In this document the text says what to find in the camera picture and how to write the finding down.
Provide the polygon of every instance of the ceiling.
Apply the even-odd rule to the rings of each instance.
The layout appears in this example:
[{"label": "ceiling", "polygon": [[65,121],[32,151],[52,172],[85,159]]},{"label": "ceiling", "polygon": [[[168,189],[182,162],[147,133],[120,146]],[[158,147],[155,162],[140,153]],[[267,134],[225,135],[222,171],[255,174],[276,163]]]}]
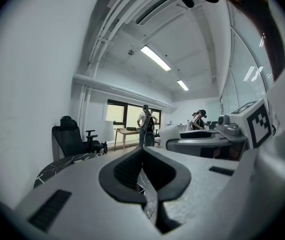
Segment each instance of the ceiling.
[{"label": "ceiling", "polygon": [[[151,79],[173,94],[185,92],[178,80],[183,80],[189,92],[216,86],[215,46],[204,10],[207,2],[194,1],[192,9],[181,0],[152,0],[143,4],[112,40],[104,59]],[[141,52],[145,45],[171,70],[165,71]]]}]

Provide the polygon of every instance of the woman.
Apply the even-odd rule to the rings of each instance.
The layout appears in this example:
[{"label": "woman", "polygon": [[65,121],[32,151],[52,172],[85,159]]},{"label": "woman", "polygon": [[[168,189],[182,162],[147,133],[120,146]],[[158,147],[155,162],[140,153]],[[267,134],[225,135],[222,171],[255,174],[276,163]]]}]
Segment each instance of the woman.
[{"label": "woman", "polygon": [[137,124],[140,127],[140,130],[139,130],[139,147],[141,147],[141,148],[144,147],[144,140],[145,140],[145,134],[146,134],[146,129],[147,129],[147,127],[144,127],[144,126],[145,126],[145,123],[148,122],[147,119],[152,117],[154,119],[154,121],[153,121],[154,124],[157,123],[157,121],[158,121],[158,118],[149,112],[148,105],[143,105],[142,110],[143,111],[140,113],[138,120],[137,120]]},{"label": "woman", "polygon": [[[212,3],[218,0],[207,0]],[[264,45],[270,61],[274,81],[285,68],[285,49],[281,33],[272,15],[271,0],[229,0],[247,16],[264,38]]]},{"label": "woman", "polygon": [[203,130],[205,127],[205,123],[202,118],[206,118],[206,110],[201,109],[198,112],[194,113],[194,118],[191,120],[191,125],[193,130]]}]

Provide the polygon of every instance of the wooden desk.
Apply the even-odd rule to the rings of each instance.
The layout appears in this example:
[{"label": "wooden desk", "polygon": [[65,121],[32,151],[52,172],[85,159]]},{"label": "wooden desk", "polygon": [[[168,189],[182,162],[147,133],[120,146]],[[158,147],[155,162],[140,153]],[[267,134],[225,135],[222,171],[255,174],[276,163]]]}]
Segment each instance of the wooden desk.
[{"label": "wooden desk", "polygon": [[139,134],[139,131],[138,130],[126,130],[126,129],[123,129],[123,130],[117,130],[117,129],[114,129],[116,131],[116,137],[114,139],[114,150],[116,150],[116,142],[117,142],[117,134],[120,133],[123,135],[123,149],[125,148],[125,143],[126,143],[126,136],[127,135],[134,135],[134,134]]}]

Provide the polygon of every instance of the white lamp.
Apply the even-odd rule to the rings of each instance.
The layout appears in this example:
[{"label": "white lamp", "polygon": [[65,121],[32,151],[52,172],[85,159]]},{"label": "white lamp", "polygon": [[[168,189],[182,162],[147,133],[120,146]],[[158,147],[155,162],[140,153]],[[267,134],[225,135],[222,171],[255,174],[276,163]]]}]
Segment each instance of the white lamp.
[{"label": "white lamp", "polygon": [[108,152],[107,142],[114,140],[114,125],[113,121],[101,121],[99,129],[99,138],[104,142],[103,153]]}]

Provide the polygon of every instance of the desk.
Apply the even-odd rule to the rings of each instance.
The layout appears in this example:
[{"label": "desk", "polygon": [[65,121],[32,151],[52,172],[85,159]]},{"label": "desk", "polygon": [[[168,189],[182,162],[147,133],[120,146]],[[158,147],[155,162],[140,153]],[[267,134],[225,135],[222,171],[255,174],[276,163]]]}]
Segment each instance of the desk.
[{"label": "desk", "polygon": [[122,130],[117,130],[114,129],[116,131],[116,137],[114,138],[114,150],[116,150],[116,142],[117,142],[117,134],[120,133],[123,135],[123,149],[125,148],[125,143],[126,143],[126,136],[127,135],[134,135],[134,134],[139,134],[138,130],[126,130],[126,129],[122,129]]},{"label": "desk", "polygon": [[75,160],[87,160],[95,157],[103,156],[100,153],[86,153],[86,154],[76,154],[64,157],[57,161],[52,162],[51,164],[47,165],[42,171],[38,174],[33,188],[38,187],[39,185],[43,184],[45,181],[49,180],[52,176],[55,176],[57,173],[65,169],[66,167],[73,164]]}]

